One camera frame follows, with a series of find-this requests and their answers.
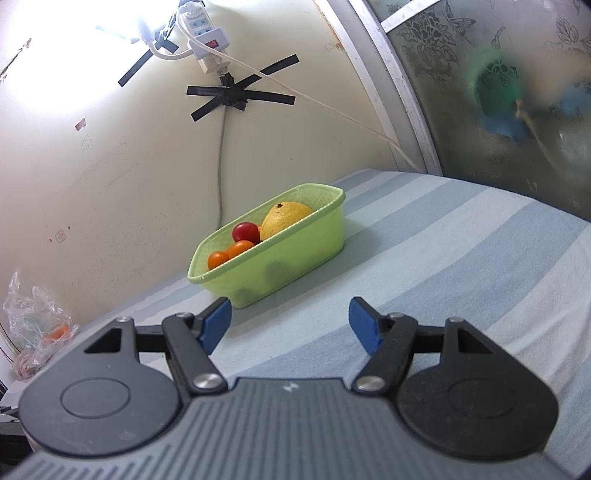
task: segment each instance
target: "bed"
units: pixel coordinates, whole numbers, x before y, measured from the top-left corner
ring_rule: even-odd
[[[304,278],[247,307],[212,359],[236,377],[342,377],[368,357],[348,326],[361,296],[381,313],[424,325],[461,316],[541,377],[560,402],[547,454],[572,475],[591,458],[591,229],[535,199],[459,180],[362,170],[338,181],[345,248]],[[199,312],[215,298],[185,273],[87,325],[118,315],[136,325]],[[167,371],[156,354],[142,363]],[[437,362],[415,357],[413,371]],[[16,404],[23,382],[5,402]]]

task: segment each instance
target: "orange cherry tomato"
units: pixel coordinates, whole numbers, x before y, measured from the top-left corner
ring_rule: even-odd
[[[214,252],[207,259],[207,267],[209,270],[213,270],[223,263],[226,263],[228,260],[230,260],[230,257],[226,252]]]
[[[230,258],[234,258],[254,246],[255,244],[249,242],[248,240],[240,240],[239,242],[236,242],[234,245],[228,248],[226,250],[226,253]]]

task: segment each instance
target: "wall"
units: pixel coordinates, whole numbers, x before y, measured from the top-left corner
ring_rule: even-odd
[[[0,348],[2,348],[8,355],[10,355],[11,358],[14,358],[8,348],[7,343],[1,337],[0,337]],[[12,384],[12,382],[14,381],[14,379],[15,379],[14,374],[10,370],[10,363],[8,362],[6,357],[4,357],[4,355],[0,352],[0,380],[2,381],[2,383],[4,383],[4,385],[9,387]]]
[[[30,2],[0,0],[0,63],[33,38],[0,85],[0,297],[21,269],[86,323],[186,269],[215,229],[222,111],[191,120],[208,99],[186,96],[187,85],[218,85],[191,59],[151,59],[119,87],[145,45],[85,28],[72,16],[76,4],[32,11]],[[278,79],[379,129],[312,0],[207,4],[231,55],[262,68],[297,53],[301,63]],[[252,88],[278,91],[264,80]],[[231,109],[223,161],[225,220],[295,184],[394,169],[386,142],[305,100]]]

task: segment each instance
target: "cherry tomato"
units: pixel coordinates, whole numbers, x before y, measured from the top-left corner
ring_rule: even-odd
[[[232,238],[235,242],[248,240],[255,245],[261,242],[261,234],[259,233],[258,226],[250,222],[242,222],[236,225],[234,230],[232,230]]]
[[[236,242],[234,245],[232,245],[230,248],[228,248],[226,250],[226,253],[228,253],[228,256],[230,258],[234,258],[254,246],[255,246],[255,244],[252,242],[249,242],[248,240],[240,240],[239,242]]]
[[[209,270],[213,270],[228,260],[230,260],[230,257],[226,252],[214,252],[207,259],[207,267]]]

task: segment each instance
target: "green plastic basket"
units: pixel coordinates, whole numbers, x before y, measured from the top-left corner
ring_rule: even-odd
[[[304,183],[263,203],[212,233],[199,244],[187,278],[243,308],[319,267],[343,249],[343,190]],[[233,244],[241,222],[261,224],[273,205],[300,202],[313,213],[228,262],[207,270],[207,258]]]

